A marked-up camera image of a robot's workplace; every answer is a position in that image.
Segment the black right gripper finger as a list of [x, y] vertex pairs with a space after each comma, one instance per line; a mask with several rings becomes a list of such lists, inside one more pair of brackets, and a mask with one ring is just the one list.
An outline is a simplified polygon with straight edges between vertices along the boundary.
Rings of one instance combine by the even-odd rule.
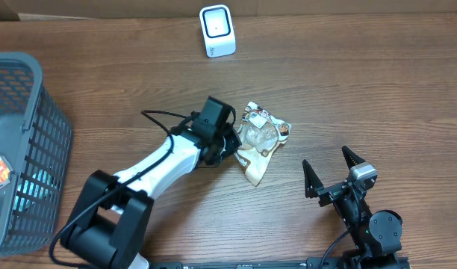
[[319, 192], [324, 189], [324, 185], [315, 173], [309, 162], [304, 159], [302, 167], [305, 177], [305, 197], [315, 198], [319, 196]]
[[363, 158], [356, 155], [348, 146], [343, 146], [342, 153], [349, 169], [365, 162]]

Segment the beige Pantree snack bag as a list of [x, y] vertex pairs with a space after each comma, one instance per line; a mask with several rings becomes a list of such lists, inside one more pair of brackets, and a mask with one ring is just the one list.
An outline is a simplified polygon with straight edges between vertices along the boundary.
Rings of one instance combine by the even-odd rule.
[[249, 182], [259, 185], [277, 148], [286, 144], [292, 125], [274, 117], [255, 102], [244, 109], [237, 134], [241, 145], [234, 154]]

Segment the teal snack packet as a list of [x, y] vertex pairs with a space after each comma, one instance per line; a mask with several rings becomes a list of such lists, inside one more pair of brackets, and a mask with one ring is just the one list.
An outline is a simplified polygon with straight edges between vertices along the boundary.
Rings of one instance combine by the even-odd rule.
[[16, 183], [16, 195], [13, 197], [12, 209], [15, 211], [28, 211], [38, 200], [47, 200], [53, 197], [51, 188], [55, 181], [45, 171], [40, 171], [28, 179], [16, 180], [15, 173], [10, 175], [10, 183], [0, 189], [0, 213], [2, 212], [3, 198], [9, 197], [10, 184]]

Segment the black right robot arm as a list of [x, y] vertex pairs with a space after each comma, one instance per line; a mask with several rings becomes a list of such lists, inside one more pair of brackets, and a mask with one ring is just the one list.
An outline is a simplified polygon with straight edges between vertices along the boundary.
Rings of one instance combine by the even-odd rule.
[[348, 176], [326, 187], [308, 160], [302, 161], [305, 196], [318, 198], [321, 207], [333, 205], [346, 231], [335, 239], [320, 258], [308, 258], [308, 268], [409, 268], [407, 258], [398, 258], [402, 249], [402, 218], [395, 211], [373, 213], [365, 201], [376, 183], [376, 168], [342, 147]]

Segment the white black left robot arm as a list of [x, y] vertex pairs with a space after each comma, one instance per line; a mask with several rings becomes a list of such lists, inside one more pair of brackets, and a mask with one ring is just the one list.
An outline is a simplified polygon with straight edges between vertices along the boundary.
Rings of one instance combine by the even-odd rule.
[[229, 123], [181, 123], [133, 167], [87, 179], [65, 227], [55, 237], [84, 260], [81, 268], [149, 268], [140, 251], [155, 200], [200, 162], [219, 164], [240, 145]]

